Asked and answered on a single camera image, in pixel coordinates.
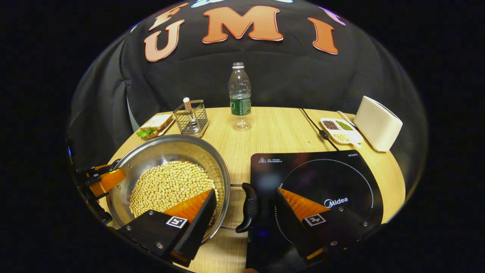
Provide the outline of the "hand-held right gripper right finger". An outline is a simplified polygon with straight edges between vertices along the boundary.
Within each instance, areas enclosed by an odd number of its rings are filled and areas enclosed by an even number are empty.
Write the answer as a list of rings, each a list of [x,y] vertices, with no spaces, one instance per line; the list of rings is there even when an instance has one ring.
[[[283,188],[274,191],[274,208],[279,229],[305,260],[343,252],[379,226],[345,206],[329,209]]]

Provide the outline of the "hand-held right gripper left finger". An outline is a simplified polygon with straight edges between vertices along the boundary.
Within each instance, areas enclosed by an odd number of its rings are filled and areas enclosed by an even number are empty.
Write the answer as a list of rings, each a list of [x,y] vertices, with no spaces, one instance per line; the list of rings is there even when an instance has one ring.
[[[152,255],[188,267],[202,244],[216,204],[211,188],[164,212],[148,210],[118,232]]]

